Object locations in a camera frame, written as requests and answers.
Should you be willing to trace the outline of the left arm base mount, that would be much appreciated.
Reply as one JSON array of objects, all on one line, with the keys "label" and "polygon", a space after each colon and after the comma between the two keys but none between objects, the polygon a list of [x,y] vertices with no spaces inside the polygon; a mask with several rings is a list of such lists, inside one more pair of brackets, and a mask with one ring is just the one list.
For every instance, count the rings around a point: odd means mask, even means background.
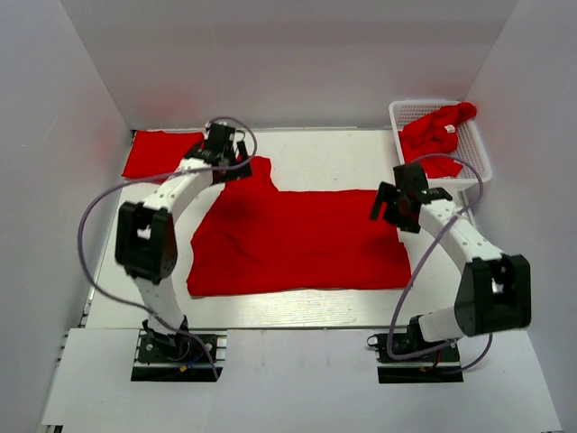
[{"label": "left arm base mount", "polygon": [[185,342],[175,349],[154,340],[144,330],[137,339],[131,372],[132,382],[217,382],[201,345]]}]

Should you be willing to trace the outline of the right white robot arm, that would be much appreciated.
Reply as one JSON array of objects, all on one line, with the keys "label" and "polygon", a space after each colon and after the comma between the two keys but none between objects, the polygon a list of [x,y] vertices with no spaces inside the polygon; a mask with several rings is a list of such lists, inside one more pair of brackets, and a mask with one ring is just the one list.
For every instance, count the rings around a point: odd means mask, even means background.
[{"label": "right white robot arm", "polygon": [[521,254],[510,255],[487,240],[443,188],[430,187],[422,165],[398,165],[394,183],[382,182],[371,209],[402,232],[428,232],[461,274],[454,304],[410,319],[385,349],[394,361],[426,360],[465,336],[522,329],[532,320],[531,268]]}]

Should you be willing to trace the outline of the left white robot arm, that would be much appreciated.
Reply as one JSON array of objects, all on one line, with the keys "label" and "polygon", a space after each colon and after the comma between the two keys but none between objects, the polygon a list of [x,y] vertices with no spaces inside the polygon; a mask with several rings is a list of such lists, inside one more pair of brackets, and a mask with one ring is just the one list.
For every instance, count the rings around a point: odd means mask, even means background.
[{"label": "left white robot arm", "polygon": [[148,318],[143,327],[169,359],[190,349],[188,321],[179,308],[171,274],[178,260],[175,225],[197,196],[214,185],[250,177],[252,168],[231,117],[206,125],[204,139],[185,153],[175,169],[146,198],[119,208],[114,257],[133,279]]}]

